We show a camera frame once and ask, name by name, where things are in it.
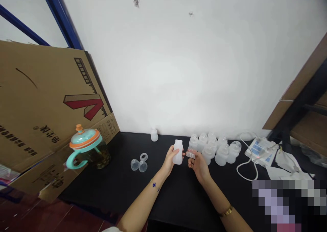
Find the teal cup handle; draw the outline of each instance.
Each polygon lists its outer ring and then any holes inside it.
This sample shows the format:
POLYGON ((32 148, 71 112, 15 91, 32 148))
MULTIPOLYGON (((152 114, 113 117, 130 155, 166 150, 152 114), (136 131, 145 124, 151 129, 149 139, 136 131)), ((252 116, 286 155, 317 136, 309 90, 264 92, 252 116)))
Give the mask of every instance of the teal cup handle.
POLYGON ((66 162, 66 165, 69 169, 79 169, 83 166, 85 166, 85 164, 88 162, 88 161, 82 161, 79 165, 77 166, 74 166, 74 159, 76 158, 76 156, 80 153, 80 151, 74 151, 67 159, 67 162, 66 162))

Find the cardboard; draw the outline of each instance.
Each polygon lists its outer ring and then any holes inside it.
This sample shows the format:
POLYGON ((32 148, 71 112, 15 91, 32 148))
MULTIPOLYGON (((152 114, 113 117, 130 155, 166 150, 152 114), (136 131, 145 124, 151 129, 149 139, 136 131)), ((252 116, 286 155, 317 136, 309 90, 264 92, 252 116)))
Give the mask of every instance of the cardboard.
POLYGON ((292 103, 292 101, 279 101, 262 129, 274 129, 292 103))
MULTIPOLYGON (((305 85, 310 81, 322 63, 327 59, 327 34, 311 54, 303 68, 290 84, 274 111, 263 126, 263 129, 273 129, 292 101, 296 99, 305 85)), ((315 104, 327 109, 327 92, 315 104)), ((327 117, 309 112, 292 130, 290 135, 314 151, 327 156, 327 117)))
POLYGON ((327 156, 327 116, 309 112, 291 130, 290 135, 314 151, 327 156))
POLYGON ((64 172, 64 163, 72 152, 73 150, 67 145, 24 173, 10 186, 30 195, 38 194, 64 172))
MULTIPOLYGON (((106 144, 120 131, 113 113, 92 128, 99 130, 106 144)), ((40 193, 41 199, 54 201, 87 166, 77 170, 66 169, 64 163, 72 152, 69 145, 66 145, 20 176, 10 186, 31 195, 40 193)))
POLYGON ((327 59, 327 33, 304 64, 294 81, 290 84, 281 100, 294 100, 327 59))
POLYGON ((111 113, 87 52, 0 41, 0 163, 24 172, 111 113))

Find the pixelated area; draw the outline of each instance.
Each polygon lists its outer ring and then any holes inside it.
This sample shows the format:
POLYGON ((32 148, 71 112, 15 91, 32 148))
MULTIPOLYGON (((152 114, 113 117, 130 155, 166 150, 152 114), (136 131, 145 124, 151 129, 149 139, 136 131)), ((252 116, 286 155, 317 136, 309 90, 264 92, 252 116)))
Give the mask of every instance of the pixelated area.
POLYGON ((315 229, 323 229, 316 231, 326 231, 319 222, 327 213, 326 181, 253 180, 252 195, 270 216, 271 231, 305 231, 312 218, 315 229))

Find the small white bottle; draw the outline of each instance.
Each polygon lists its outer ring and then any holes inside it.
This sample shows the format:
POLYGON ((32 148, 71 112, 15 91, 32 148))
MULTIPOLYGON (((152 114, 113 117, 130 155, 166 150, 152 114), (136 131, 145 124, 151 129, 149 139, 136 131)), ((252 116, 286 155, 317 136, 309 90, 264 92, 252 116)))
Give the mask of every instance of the small white bottle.
POLYGON ((190 142, 188 143, 188 149, 192 149, 192 150, 197 150, 198 147, 198 136, 194 133, 192 134, 191 138, 190 138, 190 142))
POLYGON ((157 129, 151 128, 150 134, 151 134, 151 140, 153 142, 156 142, 158 140, 158 132, 157 132, 157 129))
POLYGON ((206 144, 207 144, 207 135, 205 133, 201 133, 198 141, 198 152, 202 153, 202 150, 206 144))
POLYGON ((211 152, 210 148, 204 148, 202 151, 202 156, 205 159, 206 164, 210 165, 211 157, 212 157, 212 152, 211 152))
POLYGON ((183 141, 182 140, 175 140, 174 150, 179 149, 180 151, 173 157, 173 163, 180 165, 183 161, 183 141))
POLYGON ((229 145, 221 145, 217 150, 217 154, 215 156, 215 161, 219 166, 226 165, 226 160, 229 154, 229 145))
POLYGON ((227 144, 227 138, 225 136, 222 136, 220 138, 218 138, 217 141, 217 150, 219 150, 219 147, 222 145, 226 145, 227 144))
POLYGON ((236 161, 236 157, 238 157, 239 152, 241 151, 241 143, 239 141, 234 141, 229 146, 229 155, 227 157, 227 163, 233 164, 236 161))
POLYGON ((217 139, 214 138, 214 139, 210 139, 208 140, 208 143, 207 143, 208 146, 211 146, 211 151, 212 151, 212 156, 211 156, 211 159, 215 157, 215 153, 217 152, 217 139))
POLYGON ((214 132, 208 133, 208 142, 210 140, 216 140, 217 141, 216 134, 214 132))

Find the white wall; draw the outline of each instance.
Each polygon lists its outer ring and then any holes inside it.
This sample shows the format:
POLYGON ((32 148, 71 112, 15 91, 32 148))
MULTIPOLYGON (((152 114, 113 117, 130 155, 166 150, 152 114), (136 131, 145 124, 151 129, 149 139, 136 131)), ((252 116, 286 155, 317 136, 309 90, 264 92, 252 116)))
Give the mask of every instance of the white wall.
POLYGON ((266 135, 327 32, 326 0, 64 2, 127 132, 266 135))
MULTIPOLYGON (((0 0, 0 4, 53 47, 68 47, 46 0, 0 0)), ((0 16, 0 40, 36 44, 0 16)))

